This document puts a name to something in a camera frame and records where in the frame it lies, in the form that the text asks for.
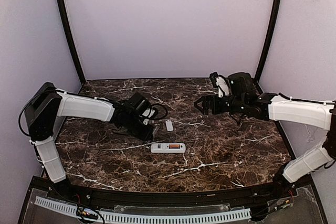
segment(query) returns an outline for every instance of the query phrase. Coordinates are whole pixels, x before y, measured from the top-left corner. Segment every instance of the white wall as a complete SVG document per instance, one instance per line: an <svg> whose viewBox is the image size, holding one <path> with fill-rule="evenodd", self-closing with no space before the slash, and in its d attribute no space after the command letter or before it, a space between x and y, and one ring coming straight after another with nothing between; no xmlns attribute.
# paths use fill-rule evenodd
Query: white wall
<svg viewBox="0 0 336 224"><path fill-rule="evenodd" d="M281 0L260 85L298 98L336 98L336 0ZM285 123L295 154L325 139L309 126ZM313 173L330 224L336 223L336 165Z"/></svg>
<svg viewBox="0 0 336 224"><path fill-rule="evenodd" d="M0 6L0 223L11 224L31 177L41 172L18 114L44 82L71 91L80 83L56 0L0 0Z"/></svg>
<svg viewBox="0 0 336 224"><path fill-rule="evenodd" d="M87 79L254 73L273 0L66 0Z"/></svg>

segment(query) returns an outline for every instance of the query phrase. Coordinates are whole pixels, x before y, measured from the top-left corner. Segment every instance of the black cable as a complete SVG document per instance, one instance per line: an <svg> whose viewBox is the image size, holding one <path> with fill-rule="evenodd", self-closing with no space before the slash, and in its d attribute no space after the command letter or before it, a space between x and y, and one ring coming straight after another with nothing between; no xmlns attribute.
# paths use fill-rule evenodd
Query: black cable
<svg viewBox="0 0 336 224"><path fill-rule="evenodd" d="M334 164L336 163L336 159L330 164L327 166L327 164L324 165L324 169L329 169L331 166L333 166Z"/></svg>
<svg viewBox="0 0 336 224"><path fill-rule="evenodd" d="M93 212L95 212L96 214L98 214L98 216L99 216L99 217L101 218L101 220L103 221L103 224L105 224L105 219L104 219L104 217L101 215L100 212L98 212L98 211L96 211L96 210L94 210L94 209L92 209L92 208L90 208L90 207L88 207L88 206L86 206L86 205L84 205L84 204L82 204L82 203L78 203L78 202L75 202L75 201L66 199L65 197L63 197L63 196L62 196L62 195L61 195L61 194L54 188L53 185L51 185L50 187L51 187L51 189L54 190L54 192L55 192L59 197L61 197L61 198L62 198L63 200L65 200L66 202L74 203L74 204L79 205L79 206L81 206L81 207L91 209Z"/></svg>
<svg viewBox="0 0 336 224"><path fill-rule="evenodd" d="M149 116L140 115L139 118L141 118L141 119L149 119L149 120L153 120L153 121L158 121L158 120L162 120L162 119L164 119L164 118L167 117L167 115L168 115L168 109L164 105L162 105L160 103L151 104L150 107L149 107L149 109L152 110L152 108L154 106L160 106L160 107L162 107L164 109L165 113L164 113L164 115L162 117L160 117L160 118L151 118Z"/></svg>
<svg viewBox="0 0 336 224"><path fill-rule="evenodd" d="M269 196L271 196L271 195L272 195L272 193L269 193L269 194L261 194L261 195L257 194L257 195L251 195L250 197L251 197L251 198L256 198L256 197L269 197Z"/></svg>
<svg viewBox="0 0 336 224"><path fill-rule="evenodd" d="M230 85L229 79L228 79L228 78L225 78L225 77L222 76L221 74L219 74L218 76L219 76L219 77L222 77L223 80L226 82L226 85L228 85L228 87L231 89L231 85Z"/></svg>
<svg viewBox="0 0 336 224"><path fill-rule="evenodd" d="M245 114L242 114L240 117L239 117L239 119L236 119L233 115L231 115L230 113L229 113L229 116L233 119L233 120L235 120L235 122L237 123L237 126L240 126L240 123L242 122L242 119L244 118L244 116L246 116Z"/></svg>
<svg viewBox="0 0 336 224"><path fill-rule="evenodd" d="M271 206L273 206L274 204L276 204L278 202L278 200L281 199L281 198L282 198L282 195L279 198L277 198L272 204L270 204L269 206L265 207L263 210L257 212L256 214L252 215L252 217L258 217L258 214L262 213L263 211L267 210L268 208L270 208Z"/></svg>
<svg viewBox="0 0 336 224"><path fill-rule="evenodd" d="M295 102L311 102L311 103L317 103L317 104L326 104L326 105L336 105L335 102L320 102L320 101L311 101L311 100L304 100L304 99L298 99L298 98L290 98L285 96L282 93L279 93L279 96L281 96L282 98L285 98L286 100L290 100L290 101L295 101Z"/></svg>
<svg viewBox="0 0 336 224"><path fill-rule="evenodd" d="M119 135L119 136L130 136L130 134L124 134L124 133L119 133L119 132L116 132L116 131L113 131L111 130L111 132L115 135Z"/></svg>
<svg viewBox="0 0 336 224"><path fill-rule="evenodd" d="M267 213L265 213L265 214L263 214L263 215L253 215L252 217L265 217L265 216L268 216L269 214L271 214L271 213L273 213L273 212L275 212L275 211L276 211L276 210L273 209L272 211L267 212Z"/></svg>
<svg viewBox="0 0 336 224"><path fill-rule="evenodd" d="M226 94L226 93L225 93L225 91L222 89L222 87L218 86L218 88L221 90L221 92L223 92L223 94L224 94L225 96L229 95L229 94Z"/></svg>
<svg viewBox="0 0 336 224"><path fill-rule="evenodd" d="M321 169L323 167L323 165L317 167L315 170L312 170L311 172L314 173L314 172L317 172L319 169Z"/></svg>

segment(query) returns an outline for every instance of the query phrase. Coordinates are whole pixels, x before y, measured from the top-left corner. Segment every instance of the curved black metal bar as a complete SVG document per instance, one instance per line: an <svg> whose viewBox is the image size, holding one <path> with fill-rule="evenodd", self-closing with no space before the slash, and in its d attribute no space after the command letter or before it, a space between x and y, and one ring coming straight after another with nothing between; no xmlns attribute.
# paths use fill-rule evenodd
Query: curved black metal bar
<svg viewBox="0 0 336 224"><path fill-rule="evenodd" d="M76 68L80 83L83 85L86 82L86 79L84 76L82 66L79 61L79 57L78 57L77 50L75 47L74 38L72 37L69 19L68 19L67 11L65 8L65 2L64 0L57 0L57 4L58 4L58 9L59 9L59 14L61 16L62 24L63 24L64 33L67 38L68 46L70 49L71 57L74 62L73 64L75 64L75 68Z"/></svg>
<svg viewBox="0 0 336 224"><path fill-rule="evenodd" d="M256 75L254 77L254 79L257 82L259 82L261 74L263 73L263 69L264 69L264 66L265 66L266 59L267 59L269 47L271 45L271 41L272 41L272 37L273 37L275 24L276 24L277 17L278 17L279 6L280 6L280 0L273 0L271 17L270 17L269 23L268 23L268 28L267 28L266 38L265 38L265 42L264 42L264 47L263 47L263 51L261 52L261 56L260 56L258 68L257 68L257 71L256 71Z"/></svg>

